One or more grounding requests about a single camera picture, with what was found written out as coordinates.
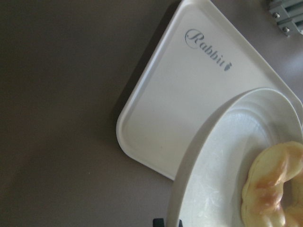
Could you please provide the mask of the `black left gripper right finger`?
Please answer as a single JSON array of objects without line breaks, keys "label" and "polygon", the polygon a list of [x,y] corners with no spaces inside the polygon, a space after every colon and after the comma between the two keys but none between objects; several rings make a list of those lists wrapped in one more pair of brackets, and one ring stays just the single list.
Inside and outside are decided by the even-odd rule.
[{"label": "black left gripper right finger", "polygon": [[179,220],[178,227],[183,227],[182,220]]}]

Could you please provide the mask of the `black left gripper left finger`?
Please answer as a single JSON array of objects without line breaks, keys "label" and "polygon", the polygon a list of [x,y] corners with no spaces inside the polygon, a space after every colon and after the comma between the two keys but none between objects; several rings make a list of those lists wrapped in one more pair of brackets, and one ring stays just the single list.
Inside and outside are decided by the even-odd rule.
[{"label": "black left gripper left finger", "polygon": [[163,218],[154,218],[152,221],[153,227],[165,227],[164,219]]}]

